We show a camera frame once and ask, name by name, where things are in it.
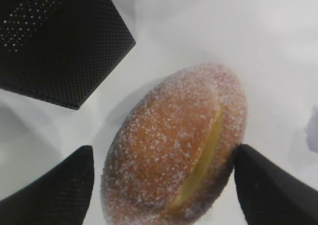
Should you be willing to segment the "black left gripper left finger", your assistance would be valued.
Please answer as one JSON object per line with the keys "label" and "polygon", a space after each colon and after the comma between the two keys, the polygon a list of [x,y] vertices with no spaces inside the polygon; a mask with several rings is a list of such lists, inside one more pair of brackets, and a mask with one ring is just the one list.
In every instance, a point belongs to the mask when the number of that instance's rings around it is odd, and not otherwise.
{"label": "black left gripper left finger", "polygon": [[2,225],[81,225],[94,185],[92,146],[82,146],[46,174],[0,202]]}

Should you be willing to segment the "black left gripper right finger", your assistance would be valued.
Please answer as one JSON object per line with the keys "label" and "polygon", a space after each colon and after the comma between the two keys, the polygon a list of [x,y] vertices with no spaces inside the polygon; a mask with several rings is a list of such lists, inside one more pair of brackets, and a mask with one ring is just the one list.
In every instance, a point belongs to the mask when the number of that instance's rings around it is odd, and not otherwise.
{"label": "black left gripper right finger", "polygon": [[249,225],[316,225],[318,192],[251,146],[242,144],[235,157],[235,184]]}

